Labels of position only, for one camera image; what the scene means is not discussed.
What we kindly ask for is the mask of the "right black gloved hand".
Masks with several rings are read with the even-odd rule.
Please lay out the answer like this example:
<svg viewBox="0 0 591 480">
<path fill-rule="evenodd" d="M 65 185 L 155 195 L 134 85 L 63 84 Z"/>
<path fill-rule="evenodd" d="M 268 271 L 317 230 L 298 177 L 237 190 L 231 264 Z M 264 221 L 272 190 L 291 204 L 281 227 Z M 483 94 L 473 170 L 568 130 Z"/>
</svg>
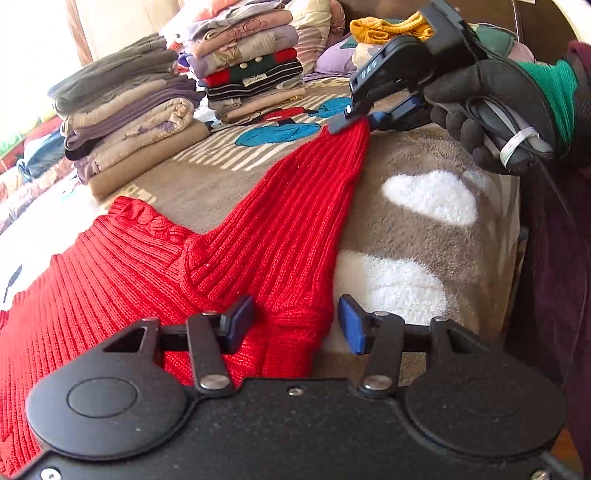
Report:
<svg viewBox="0 0 591 480">
<path fill-rule="evenodd" d="M 560 138 L 548 100 L 511 61 L 483 60 L 442 76 L 424 90 L 431 118 L 481 169 L 521 176 L 552 162 Z"/>
</svg>

